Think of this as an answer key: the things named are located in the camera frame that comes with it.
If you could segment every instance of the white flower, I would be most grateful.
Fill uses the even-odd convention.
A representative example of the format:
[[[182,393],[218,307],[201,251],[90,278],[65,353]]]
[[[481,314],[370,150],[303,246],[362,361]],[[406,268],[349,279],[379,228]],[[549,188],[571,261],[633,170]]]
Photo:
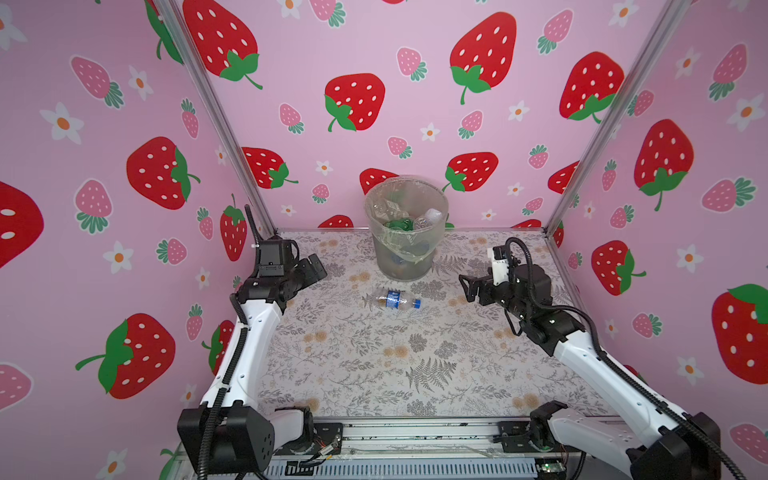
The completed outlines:
[[[315,163],[317,163],[317,168],[315,169],[315,172],[320,172],[326,177],[328,176],[328,172],[333,171],[333,169],[330,166],[330,162],[316,161]]]
[[[736,113],[731,115],[728,120],[726,120],[726,123],[729,125],[736,124],[736,128],[738,128],[739,131],[745,131],[752,120],[759,120],[766,116],[766,111],[760,108],[760,104],[763,103],[764,98],[765,94],[757,95],[752,101],[746,101],[743,98],[740,98],[739,101],[736,102]]]
[[[141,100],[147,100],[147,95],[154,93],[152,87],[147,83],[147,72],[144,70],[136,71],[133,65],[128,65],[128,70],[131,73],[131,79],[128,81],[128,84],[131,88],[139,91]]]
[[[277,3],[283,7],[280,10],[280,12],[283,14],[283,18],[287,17],[288,15],[291,15],[294,18],[298,18],[299,7],[301,6],[302,1],[303,0],[277,0]]]
[[[210,272],[207,272],[203,267],[200,267],[200,273],[194,276],[194,279],[197,280],[197,287],[199,290],[202,290],[204,287],[209,285],[209,278]]]
[[[27,41],[21,30],[13,25],[13,14],[11,7],[5,3],[0,3],[0,48],[8,50],[11,47],[11,39],[16,41]]]
[[[227,165],[227,152],[224,151],[224,147],[221,145],[216,149],[216,160],[219,162],[219,165]]]
[[[682,77],[683,75],[690,77],[690,74],[694,72],[694,65],[697,61],[699,61],[700,57],[701,53],[694,52],[693,47],[688,48],[688,51],[685,52],[685,56],[678,60],[675,64],[677,66],[677,73],[674,75],[675,80]]]
[[[520,100],[520,103],[509,108],[511,112],[509,120],[523,121],[523,115],[527,114],[529,110],[531,109],[525,106],[525,100]]]
[[[592,202],[584,205],[584,216],[586,218],[592,218],[593,213],[594,213],[594,207],[592,207]]]
[[[614,319],[605,320],[605,332],[610,335],[612,339],[616,338],[618,329],[616,328],[616,325],[614,325]]]
[[[80,144],[78,130],[83,128],[85,123],[79,118],[70,117],[64,104],[58,102],[56,104],[56,111],[40,110],[40,115],[43,116],[45,121],[53,125],[51,127],[51,138],[61,140],[66,137],[72,140],[73,143]]]
[[[520,182],[518,182],[518,183],[516,183],[514,185],[510,185],[507,188],[509,189],[509,191],[507,192],[507,195],[515,195],[516,197],[520,194],[520,192],[525,190],[524,187],[520,186]]]
[[[429,125],[422,128],[422,140],[435,141],[438,133],[440,133],[440,130],[435,128],[435,124],[429,122]]]
[[[611,140],[616,140],[616,135],[618,135],[619,130],[621,130],[621,124],[614,127],[614,130],[611,132]]]
[[[684,266],[691,273],[696,271],[696,264],[704,260],[704,257],[696,253],[696,245],[691,245],[686,250],[678,248],[677,255],[680,257],[677,261],[677,266]]]
[[[128,449],[125,449],[120,453],[115,451],[109,452],[109,455],[107,455],[107,464],[98,471],[96,478],[99,480],[102,478],[104,480],[112,480],[115,475],[120,475],[122,472],[125,472],[125,464],[123,463],[123,460],[125,460],[125,455],[127,453]]]
[[[608,25],[619,24],[620,27],[627,25],[627,19],[630,15],[639,10],[640,7],[634,5],[634,0],[624,0],[622,3],[614,3],[614,16]]]
[[[120,271],[120,269],[130,270],[133,268],[131,265],[131,257],[133,255],[134,249],[123,248],[122,243],[115,242],[113,250],[111,252],[104,253],[102,256],[104,260],[112,263],[112,273],[117,273]]]
[[[682,357],[677,357],[677,363],[680,364],[680,368],[677,369],[677,374],[679,376],[684,376],[688,379],[691,385],[696,385],[696,379],[701,379],[704,377],[704,374],[696,368],[696,359],[693,357],[690,357],[689,359],[684,359]]]
[[[730,0],[728,9],[736,7],[739,13],[746,10],[746,6],[750,4],[750,0]]]
[[[187,389],[184,390],[184,394],[179,399],[184,404],[184,408],[188,408],[189,405],[195,401],[194,391],[197,389],[197,385],[187,384]]]

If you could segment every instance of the table surface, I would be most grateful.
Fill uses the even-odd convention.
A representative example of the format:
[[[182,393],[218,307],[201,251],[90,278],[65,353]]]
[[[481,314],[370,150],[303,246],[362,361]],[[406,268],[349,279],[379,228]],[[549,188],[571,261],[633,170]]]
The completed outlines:
[[[557,399],[585,415],[615,415],[581,377],[525,336],[514,336],[499,306],[467,303],[458,275],[485,275],[487,248],[503,245],[512,234],[446,233],[430,272],[397,283],[379,271],[365,230],[283,233],[298,242],[303,257],[317,253],[328,277],[288,302],[267,356],[259,410],[309,406],[317,416],[521,416]],[[543,234],[514,235],[552,278],[554,301],[570,304]],[[378,306],[372,292],[380,286],[421,298],[422,308]]]

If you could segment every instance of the pink wall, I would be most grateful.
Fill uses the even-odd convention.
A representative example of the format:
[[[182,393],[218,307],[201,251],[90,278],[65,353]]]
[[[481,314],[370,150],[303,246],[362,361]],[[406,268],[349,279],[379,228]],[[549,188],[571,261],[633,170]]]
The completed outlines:
[[[221,2],[227,11],[213,0],[178,2],[238,141],[258,149],[249,151],[252,167],[278,227],[317,227],[334,215],[365,226],[361,175],[368,181],[371,174],[417,174],[448,185],[450,221],[457,227],[546,223],[561,198],[550,186],[558,189],[555,183],[569,178],[568,166],[579,160],[597,126],[589,116],[567,117],[584,103],[582,95],[602,99],[618,89],[619,71],[631,67],[664,4]],[[556,48],[542,55],[539,45],[547,51],[548,38]],[[228,58],[231,49],[237,54]],[[595,51],[607,57],[588,56]],[[480,82],[462,70],[475,63],[483,68]],[[458,67],[456,79],[451,66]],[[372,90],[362,90],[368,85]],[[481,93],[467,91],[461,104],[463,85]],[[326,110],[325,94],[332,98],[330,111],[341,117],[331,132],[335,117]],[[338,110],[335,102],[349,108]],[[355,122],[357,131],[347,129]],[[547,150],[531,154],[537,145]],[[485,159],[474,155],[481,152],[492,153],[484,164],[491,170],[468,170],[469,178],[455,182],[466,191],[455,190],[447,167],[462,173],[459,161]],[[313,199],[320,184],[329,191],[327,202]],[[523,214],[527,206],[533,207],[529,216]]]
[[[0,20],[0,477],[158,478],[181,400],[191,389],[194,405],[212,378],[200,343],[233,319],[233,278],[252,268],[250,251],[230,261],[220,235],[230,195],[240,208],[246,195],[217,161],[185,67],[162,46],[157,58],[144,2],[11,1]],[[73,70],[73,55],[101,67],[77,59]],[[156,137],[168,140],[137,152]],[[200,178],[184,202],[176,148]],[[202,231],[200,207],[211,219]],[[163,239],[186,248],[178,265],[173,241],[158,260]]]
[[[768,476],[766,20],[764,2],[690,7],[642,87],[652,102],[641,93],[622,119],[564,219],[560,248],[606,348],[670,400],[714,418],[749,478]],[[714,101],[712,87],[730,92]],[[652,181],[661,166],[667,178]],[[630,251],[646,276],[620,270]]]

